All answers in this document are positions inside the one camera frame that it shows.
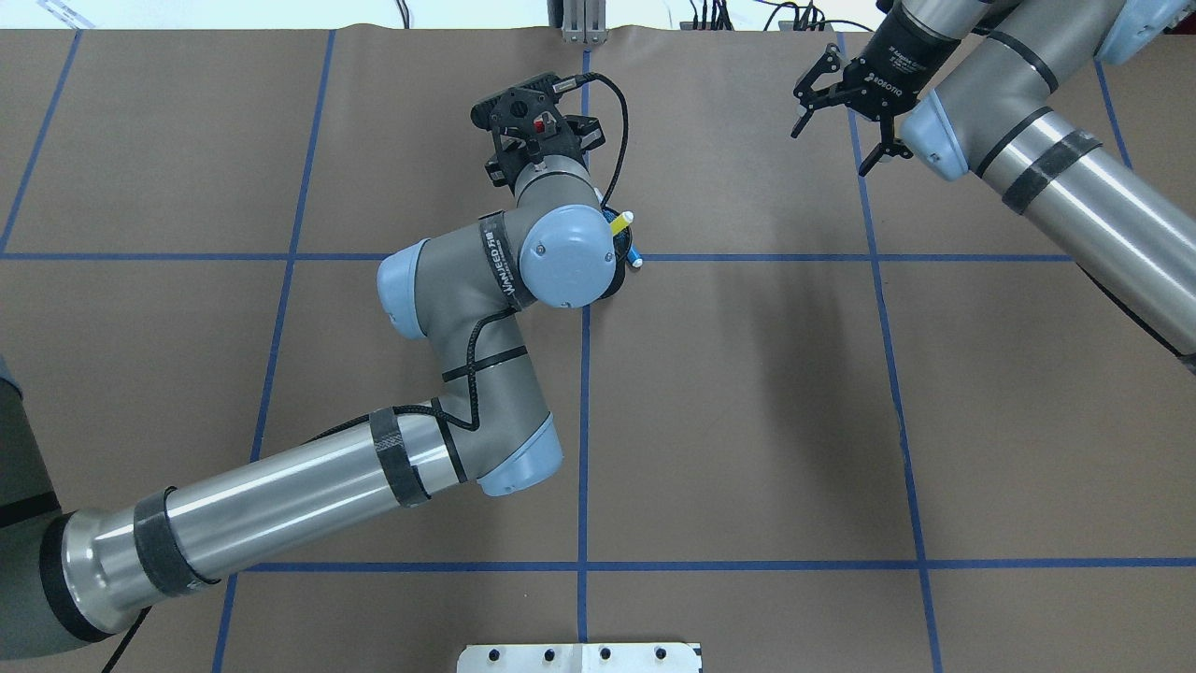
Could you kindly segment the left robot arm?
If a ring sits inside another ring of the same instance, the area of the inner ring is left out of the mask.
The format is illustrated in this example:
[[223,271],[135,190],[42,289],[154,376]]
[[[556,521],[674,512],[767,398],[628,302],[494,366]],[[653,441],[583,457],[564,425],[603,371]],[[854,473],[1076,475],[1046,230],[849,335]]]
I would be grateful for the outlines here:
[[517,492],[562,463],[555,416],[518,316],[581,308],[617,286],[624,247],[585,165],[593,116],[507,104],[476,111],[487,171],[511,208],[414,241],[377,269],[383,314],[431,349],[437,388],[384,400],[294,448],[124,508],[65,510],[4,374],[4,659],[44,657],[132,631],[147,610],[203,594],[274,555],[448,487]]

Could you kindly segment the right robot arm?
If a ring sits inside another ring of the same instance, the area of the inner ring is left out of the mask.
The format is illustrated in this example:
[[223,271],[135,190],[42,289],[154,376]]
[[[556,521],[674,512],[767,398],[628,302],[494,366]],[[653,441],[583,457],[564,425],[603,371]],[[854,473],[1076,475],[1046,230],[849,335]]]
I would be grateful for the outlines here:
[[868,175],[919,158],[975,175],[1058,244],[1116,307],[1192,369],[1192,218],[1046,100],[1084,65],[1127,63],[1191,1],[881,1],[854,59],[829,44],[794,85],[799,136],[843,106],[878,123]]

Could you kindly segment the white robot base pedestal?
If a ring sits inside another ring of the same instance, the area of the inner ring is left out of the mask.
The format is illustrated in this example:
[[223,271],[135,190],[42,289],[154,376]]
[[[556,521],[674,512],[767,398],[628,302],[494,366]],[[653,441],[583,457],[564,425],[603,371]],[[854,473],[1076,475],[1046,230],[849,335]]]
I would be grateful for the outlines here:
[[702,672],[700,644],[606,642],[476,644],[458,656],[457,672]]

